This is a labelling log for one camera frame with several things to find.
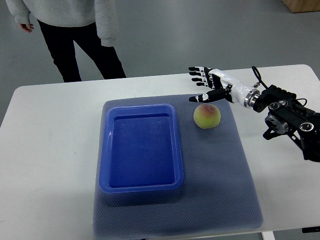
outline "person's hand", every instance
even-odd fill
[[[22,29],[23,31],[27,32],[27,33],[31,33],[32,29],[34,29],[34,25],[33,24],[21,24],[18,23],[18,26],[20,29]]]

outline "person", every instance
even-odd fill
[[[119,34],[114,0],[6,0],[15,22],[31,33],[32,13],[64,82],[80,82],[74,41],[104,79],[126,78],[114,45]]]

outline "white table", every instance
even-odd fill
[[[320,112],[320,81],[310,67],[259,71],[267,85],[307,98],[306,107]],[[250,68],[226,73],[248,86],[257,81]],[[209,90],[190,79],[186,73],[19,87],[0,127],[0,239],[93,239],[104,103]],[[264,218],[259,229],[245,232],[320,226],[320,163],[305,161],[287,136],[262,137],[267,109],[230,105]]]

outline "black pants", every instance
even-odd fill
[[[96,23],[81,27],[59,27],[38,22],[53,63],[64,82],[81,81],[74,41],[94,61],[104,79],[126,77],[115,48],[101,46]]]

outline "wooden box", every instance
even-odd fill
[[[292,13],[320,11],[320,0],[282,0]]]

